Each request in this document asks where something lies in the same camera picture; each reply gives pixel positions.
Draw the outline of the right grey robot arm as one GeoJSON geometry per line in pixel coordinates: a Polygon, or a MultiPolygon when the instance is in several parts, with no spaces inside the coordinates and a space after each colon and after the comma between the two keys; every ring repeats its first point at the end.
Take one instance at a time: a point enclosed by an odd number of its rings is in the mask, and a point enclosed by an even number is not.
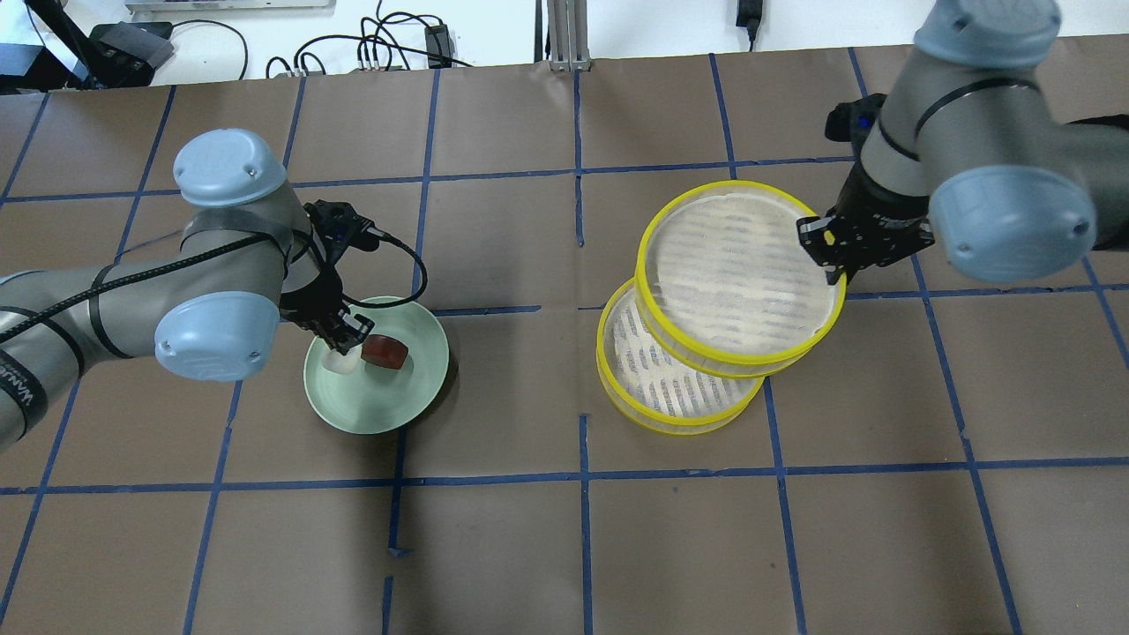
{"type": "Polygon", "coordinates": [[[1034,75],[1061,23],[1054,1],[938,1],[891,92],[832,108],[824,134],[852,169],[796,225],[830,284],[935,242],[989,284],[1126,250],[1124,114],[1056,122],[1034,75]]]}

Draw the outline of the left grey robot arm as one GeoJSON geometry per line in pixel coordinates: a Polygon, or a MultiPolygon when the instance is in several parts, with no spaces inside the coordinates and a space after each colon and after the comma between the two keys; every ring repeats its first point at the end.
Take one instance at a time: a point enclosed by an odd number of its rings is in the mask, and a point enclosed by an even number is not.
{"type": "Polygon", "coordinates": [[[102,362],[152,357],[198,381],[264,369],[281,323],[348,360],[371,334],[344,301],[324,202],[301,205],[282,160],[255,132],[196,136],[173,166],[192,205],[178,256],[149,264],[28,270],[3,278],[3,447],[102,362]]]}

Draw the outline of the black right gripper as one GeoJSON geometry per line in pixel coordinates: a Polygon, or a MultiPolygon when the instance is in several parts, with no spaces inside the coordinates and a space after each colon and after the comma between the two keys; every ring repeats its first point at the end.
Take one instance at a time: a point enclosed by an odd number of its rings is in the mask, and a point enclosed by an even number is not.
{"type": "Polygon", "coordinates": [[[851,172],[828,214],[797,221],[797,237],[834,286],[844,275],[886,268],[933,246],[928,205],[926,195],[900,194],[851,172]]]}

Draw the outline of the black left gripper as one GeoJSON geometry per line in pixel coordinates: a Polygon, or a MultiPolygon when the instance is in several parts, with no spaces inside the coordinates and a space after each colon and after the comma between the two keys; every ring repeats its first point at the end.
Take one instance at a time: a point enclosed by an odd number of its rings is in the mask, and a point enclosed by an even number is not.
{"type": "Polygon", "coordinates": [[[280,296],[280,318],[310,331],[342,356],[371,334],[371,320],[350,312],[343,284],[334,268],[326,268],[313,281],[280,296]]]}

